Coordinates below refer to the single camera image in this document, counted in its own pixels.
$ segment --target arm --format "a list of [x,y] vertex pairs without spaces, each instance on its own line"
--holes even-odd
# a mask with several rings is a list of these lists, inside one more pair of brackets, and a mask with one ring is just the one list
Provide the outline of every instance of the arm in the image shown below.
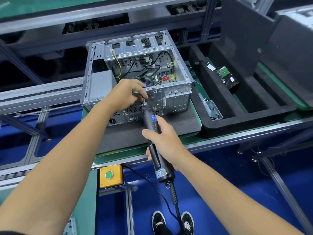
[[0,231],[61,234],[85,187],[97,148],[114,112],[148,98],[138,80],[121,80],[19,183],[0,207]]
[[143,130],[143,136],[153,141],[160,154],[188,179],[231,235],[303,235],[194,157],[182,145],[173,127],[161,117],[157,116],[157,120],[162,134]]

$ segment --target green button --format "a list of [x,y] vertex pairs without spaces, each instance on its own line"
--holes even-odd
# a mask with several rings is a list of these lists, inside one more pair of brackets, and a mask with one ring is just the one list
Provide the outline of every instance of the green button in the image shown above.
[[113,177],[113,172],[112,171],[108,171],[106,174],[105,174],[105,177],[107,179],[111,179]]

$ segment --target forearm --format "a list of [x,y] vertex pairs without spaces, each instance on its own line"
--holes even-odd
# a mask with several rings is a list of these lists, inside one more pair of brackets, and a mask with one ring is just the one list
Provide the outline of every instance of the forearm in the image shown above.
[[190,153],[180,161],[179,170],[231,235],[302,234]]
[[96,150],[113,113],[104,101],[100,103],[6,199],[0,207],[0,230],[21,231],[18,229],[21,227],[21,232],[39,234],[40,228],[34,224],[45,220],[51,227],[47,234],[62,232],[84,189]]

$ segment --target black electric screwdriver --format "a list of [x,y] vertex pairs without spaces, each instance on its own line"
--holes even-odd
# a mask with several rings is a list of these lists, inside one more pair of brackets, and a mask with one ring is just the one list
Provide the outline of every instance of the black electric screwdriver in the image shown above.
[[[154,111],[152,107],[145,101],[142,104],[141,107],[142,111],[142,120],[145,125],[146,129],[153,130],[154,132],[161,134],[161,130],[157,121],[157,118],[154,114]],[[175,179],[175,173],[174,168],[172,164],[170,164],[168,161],[166,161],[162,155],[159,153],[159,151],[156,149],[155,144],[149,140],[149,150],[154,166],[154,170],[156,173],[156,177],[158,179],[159,183],[165,183],[165,186],[170,186],[170,192],[173,204],[175,205],[176,215],[177,215],[177,221],[179,222],[179,225],[182,229],[182,220],[180,217],[179,209],[178,209],[178,200],[177,195],[174,187],[174,179]]]

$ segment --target hand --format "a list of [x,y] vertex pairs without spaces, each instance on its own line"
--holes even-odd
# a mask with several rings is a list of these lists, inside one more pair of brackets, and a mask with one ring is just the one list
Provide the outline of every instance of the hand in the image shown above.
[[[159,123],[162,133],[158,134],[152,130],[144,129],[142,131],[143,137],[150,139],[155,145],[159,153],[171,163],[175,170],[179,170],[178,162],[183,156],[191,155],[189,151],[180,141],[173,126],[165,121],[162,117],[156,115],[156,119]],[[151,154],[149,148],[147,148],[146,154],[151,161]]]
[[[139,80],[122,79],[101,102],[110,105],[112,112],[124,110],[134,104],[135,101],[142,101],[142,97],[148,99],[144,87],[146,85]],[[132,94],[133,91],[138,91],[139,94]]]

